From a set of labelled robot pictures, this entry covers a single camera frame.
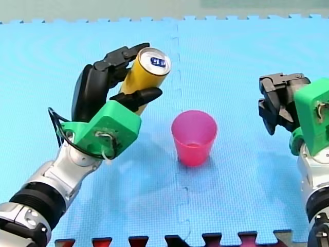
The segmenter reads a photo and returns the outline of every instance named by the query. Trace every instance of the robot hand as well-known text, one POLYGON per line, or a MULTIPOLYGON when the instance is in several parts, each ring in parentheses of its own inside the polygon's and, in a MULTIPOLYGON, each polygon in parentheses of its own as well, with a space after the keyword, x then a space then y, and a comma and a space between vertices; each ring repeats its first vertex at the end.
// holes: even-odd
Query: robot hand
POLYGON ((260 91, 259 115, 268 133, 276 125, 292 132, 289 147, 298 156, 310 222, 308 246, 329 246, 329 80, 274 74, 260 78, 260 91))
POLYGON ((45 247, 84 178, 137 138, 141 119, 134 112, 162 91, 153 87, 106 98, 108 90, 125 79, 128 64, 148 46, 123 47, 85 66, 75 87, 72 121, 48 109, 60 146, 58 155, 42 165, 9 202, 0 204, 0 247, 45 247))

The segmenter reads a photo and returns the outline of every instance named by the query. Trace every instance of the can top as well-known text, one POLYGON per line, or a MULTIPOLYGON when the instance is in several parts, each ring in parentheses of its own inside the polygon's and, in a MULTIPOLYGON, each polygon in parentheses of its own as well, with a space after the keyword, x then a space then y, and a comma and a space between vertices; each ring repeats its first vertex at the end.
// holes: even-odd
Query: can top
POLYGON ((140 50, 138 59, 141 66, 149 73, 164 76, 170 72, 171 61, 162 51, 146 47, 140 50))

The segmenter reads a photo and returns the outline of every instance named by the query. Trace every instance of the black wire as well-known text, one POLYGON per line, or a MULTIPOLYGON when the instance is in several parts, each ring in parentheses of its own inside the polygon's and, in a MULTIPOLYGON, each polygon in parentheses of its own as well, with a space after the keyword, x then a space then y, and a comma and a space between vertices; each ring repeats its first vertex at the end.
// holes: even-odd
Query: black wire
MULTIPOLYGON (((52 125, 55 129, 55 133, 56 133, 57 142, 58 142, 59 147, 64 143, 64 140, 65 140, 70 146, 74 147, 78 151, 80 151, 80 152, 82 152, 86 155, 89 155, 91 157, 104 160, 104 157, 102 155, 96 155, 96 154, 90 153, 90 152, 78 147, 77 145, 75 145, 74 143, 72 143, 69 140, 69 138, 66 136, 66 134, 65 134, 65 132, 62 128, 62 125, 60 123, 60 121, 69 122, 69 120, 67 120, 64 117, 58 115, 51 107, 48 108, 48 113, 49 113, 52 125)), ((111 140, 112 140, 112 147, 113 147, 114 154, 111 158, 108 157, 109 160, 112 160, 117 156, 117 147, 118 147, 116 139, 113 136, 111 136, 111 140)))

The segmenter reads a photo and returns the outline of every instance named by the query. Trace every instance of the plastic cup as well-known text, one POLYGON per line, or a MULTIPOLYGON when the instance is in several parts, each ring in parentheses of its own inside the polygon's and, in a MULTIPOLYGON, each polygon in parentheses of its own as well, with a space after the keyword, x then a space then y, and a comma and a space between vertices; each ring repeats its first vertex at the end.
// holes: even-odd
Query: plastic cup
POLYGON ((178 160, 186 166, 199 166, 209 156, 217 134, 217 124, 207 113, 186 111, 172 123, 178 160))

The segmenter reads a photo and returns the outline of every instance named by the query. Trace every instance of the puzzle mat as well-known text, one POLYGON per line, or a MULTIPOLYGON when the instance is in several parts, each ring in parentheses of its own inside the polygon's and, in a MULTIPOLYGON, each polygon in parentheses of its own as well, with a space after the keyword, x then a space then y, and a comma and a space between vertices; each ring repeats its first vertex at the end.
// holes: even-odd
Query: puzzle mat
POLYGON ((279 72, 302 72, 311 80, 328 76, 329 19, 151 20, 0 25, 0 200, 8 201, 55 157, 47 107, 70 118, 84 65, 118 47, 150 42, 172 59, 164 94, 144 112, 138 140, 84 181, 49 246, 73 238, 85 247, 93 238, 111 237, 111 246, 121 247, 129 246, 130 236, 165 246, 166 235, 202 246, 205 233, 221 233, 221 245, 237 245, 240 232, 257 232, 257 243, 270 244, 277 242, 277 230, 292 230, 293 241, 306 241, 289 133, 277 128, 275 136, 267 134, 258 116, 258 79, 279 72), (177 163, 170 133, 175 116, 190 109, 208 112, 219 128, 211 157, 196 169, 177 163))

